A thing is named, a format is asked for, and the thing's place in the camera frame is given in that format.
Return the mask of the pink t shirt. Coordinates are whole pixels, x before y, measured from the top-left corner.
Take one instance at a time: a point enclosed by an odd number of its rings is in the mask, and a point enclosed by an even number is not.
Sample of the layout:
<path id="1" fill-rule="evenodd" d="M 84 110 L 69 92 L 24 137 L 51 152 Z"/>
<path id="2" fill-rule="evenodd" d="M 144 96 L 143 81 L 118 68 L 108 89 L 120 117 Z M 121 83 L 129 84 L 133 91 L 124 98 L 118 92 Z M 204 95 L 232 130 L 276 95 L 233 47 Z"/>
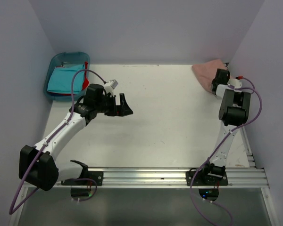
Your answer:
<path id="1" fill-rule="evenodd" d="M 194 64 L 191 69 L 200 85 L 209 93 L 212 93 L 212 81 L 216 76 L 217 69 L 228 68 L 220 59 L 215 59 L 202 64 Z"/>

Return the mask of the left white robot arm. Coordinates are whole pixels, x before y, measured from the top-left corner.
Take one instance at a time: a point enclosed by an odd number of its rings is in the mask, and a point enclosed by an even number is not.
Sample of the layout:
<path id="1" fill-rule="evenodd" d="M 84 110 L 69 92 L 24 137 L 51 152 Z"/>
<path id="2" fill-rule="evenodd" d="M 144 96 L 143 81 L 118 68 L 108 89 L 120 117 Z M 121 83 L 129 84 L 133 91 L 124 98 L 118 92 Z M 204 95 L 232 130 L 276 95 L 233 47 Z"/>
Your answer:
<path id="1" fill-rule="evenodd" d="M 114 89 L 117 85 L 116 80 L 104 85 L 90 84 L 85 95 L 73 102 L 69 113 L 54 131 L 34 146 L 25 145 L 20 151 L 19 178 L 44 191 L 65 180 L 85 184 L 90 178 L 86 164 L 71 160 L 58 167 L 56 159 L 67 143 L 99 113 L 109 117 L 133 114 L 123 93 L 119 95 L 120 104 L 116 104 Z"/>

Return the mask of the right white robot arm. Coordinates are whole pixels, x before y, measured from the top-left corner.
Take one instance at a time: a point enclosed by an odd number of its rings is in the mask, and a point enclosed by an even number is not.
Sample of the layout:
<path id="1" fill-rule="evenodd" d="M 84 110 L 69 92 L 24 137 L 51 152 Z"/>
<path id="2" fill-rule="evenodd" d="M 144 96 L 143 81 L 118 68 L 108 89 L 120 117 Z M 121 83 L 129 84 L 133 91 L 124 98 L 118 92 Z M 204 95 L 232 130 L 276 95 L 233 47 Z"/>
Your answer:
<path id="1" fill-rule="evenodd" d="M 212 93 L 221 98 L 218 118 L 221 121 L 220 131 L 214 148 L 214 154 L 201 170 L 201 181 L 211 185 L 225 179 L 227 157 L 238 132 L 238 127 L 245 124 L 249 117 L 249 92 L 242 92 L 238 79 L 231 79 L 227 69 L 218 68 L 212 80 Z"/>

